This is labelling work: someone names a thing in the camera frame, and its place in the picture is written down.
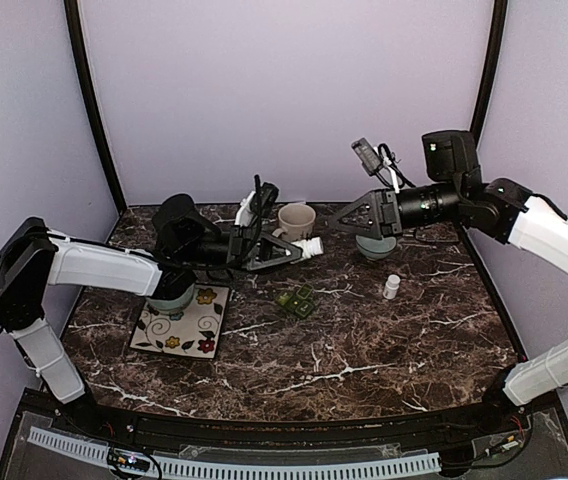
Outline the white pill bottle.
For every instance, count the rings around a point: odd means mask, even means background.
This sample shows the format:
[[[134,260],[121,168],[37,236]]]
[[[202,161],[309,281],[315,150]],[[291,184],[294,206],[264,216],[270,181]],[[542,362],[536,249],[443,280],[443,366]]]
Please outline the white pill bottle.
[[[302,260],[307,260],[324,253],[324,246],[320,237],[298,240],[294,242],[294,245],[301,249]]]
[[[389,275],[384,285],[383,297],[388,300],[394,299],[397,296],[400,283],[401,278],[398,275]]]

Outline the green weekly pill organizer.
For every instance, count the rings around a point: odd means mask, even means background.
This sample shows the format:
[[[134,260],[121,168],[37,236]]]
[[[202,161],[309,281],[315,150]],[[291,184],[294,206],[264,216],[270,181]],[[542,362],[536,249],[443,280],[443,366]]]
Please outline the green weekly pill organizer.
[[[276,298],[276,304],[299,319],[308,318],[317,308],[313,300],[314,289],[309,284],[303,284],[293,290],[285,291]]]

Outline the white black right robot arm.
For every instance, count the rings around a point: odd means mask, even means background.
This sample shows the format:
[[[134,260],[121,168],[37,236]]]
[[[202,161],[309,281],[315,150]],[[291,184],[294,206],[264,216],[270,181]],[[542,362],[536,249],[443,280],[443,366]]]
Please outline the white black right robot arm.
[[[361,138],[351,145],[370,176],[387,169],[392,178],[348,204],[329,221],[332,228],[382,241],[407,229],[454,221],[530,252],[568,274],[568,214],[548,197],[507,179],[482,179],[473,134],[443,130],[423,135],[431,184],[417,187],[395,170],[392,152]],[[484,393],[474,424],[498,432],[513,409],[568,385],[568,339],[539,356],[502,370]]]

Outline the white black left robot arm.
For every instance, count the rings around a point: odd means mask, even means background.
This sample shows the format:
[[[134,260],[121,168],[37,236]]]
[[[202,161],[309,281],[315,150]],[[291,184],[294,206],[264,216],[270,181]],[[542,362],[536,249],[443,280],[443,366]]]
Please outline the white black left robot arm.
[[[104,412],[45,317],[43,297],[52,285],[128,292],[155,308],[189,303],[197,272],[258,271],[302,259],[303,250],[263,228],[277,193],[270,184],[252,191],[229,231],[197,210],[187,194],[165,200],[152,218],[152,250],[114,247],[49,229],[27,218],[0,250],[0,334],[8,333],[65,417],[84,436],[105,427]]]

